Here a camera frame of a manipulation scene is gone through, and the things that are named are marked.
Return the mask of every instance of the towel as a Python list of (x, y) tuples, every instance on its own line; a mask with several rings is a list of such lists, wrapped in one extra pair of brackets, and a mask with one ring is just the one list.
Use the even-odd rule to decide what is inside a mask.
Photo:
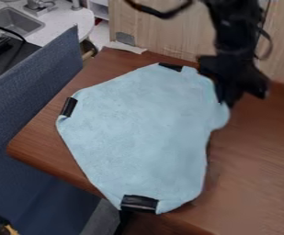
[(76, 92), (56, 122), (90, 182), (117, 208), (122, 198), (158, 200), (156, 214), (202, 191), (210, 133), (230, 117), (213, 82), (190, 67), (153, 64)]

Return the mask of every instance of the black binder clip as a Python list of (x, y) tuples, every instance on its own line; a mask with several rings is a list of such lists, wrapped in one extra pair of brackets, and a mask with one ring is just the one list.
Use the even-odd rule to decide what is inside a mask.
[(72, 97), (68, 97), (65, 101), (64, 107), (61, 111), (61, 115), (66, 116), (66, 117), (70, 117), (74, 111), (74, 108), (77, 104), (78, 100), (72, 98)]
[(159, 65), (163, 66), (167, 69), (177, 71), (177, 72), (182, 72), (182, 69), (183, 69), (182, 65), (175, 65), (175, 64), (170, 64), (170, 63), (166, 63), (166, 62), (160, 62)]
[(122, 211), (145, 212), (155, 214), (158, 200), (146, 196), (127, 196), (125, 195), (120, 204)]

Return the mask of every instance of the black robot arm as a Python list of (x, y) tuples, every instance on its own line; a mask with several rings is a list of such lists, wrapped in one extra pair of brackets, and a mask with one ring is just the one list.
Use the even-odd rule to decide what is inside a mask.
[[(149, 6), (124, 0), (133, 8), (162, 19), (175, 17), (194, 4), (187, 0), (176, 9), (157, 11)], [(258, 0), (201, 0), (210, 12), (216, 30), (215, 56), (199, 57), (199, 72), (215, 80), (220, 102), (233, 106), (245, 92), (265, 98), (269, 79), (256, 67), (256, 46), (260, 35), (269, 40), (266, 57), (272, 51), (269, 35), (263, 30), (266, 19)]]

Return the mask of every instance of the wooden table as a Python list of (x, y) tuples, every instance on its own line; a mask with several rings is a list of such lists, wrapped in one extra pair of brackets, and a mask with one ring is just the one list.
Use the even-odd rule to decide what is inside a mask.
[[(65, 147), (55, 120), (66, 97), (77, 90), (154, 62), (195, 66), (150, 52), (135, 55), (103, 49), (14, 137), (7, 152), (100, 195)], [(201, 197), (160, 217), (147, 216), (152, 223), (186, 231), (173, 234), (284, 234), (283, 84), (273, 84), (266, 101), (244, 97), (233, 110), (230, 123), (213, 134), (210, 161), (208, 183)]]

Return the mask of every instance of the gray floor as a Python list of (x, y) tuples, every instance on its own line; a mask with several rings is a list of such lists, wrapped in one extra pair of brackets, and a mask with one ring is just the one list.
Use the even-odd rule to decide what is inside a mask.
[(118, 210), (102, 199), (81, 235), (113, 235), (118, 224)]

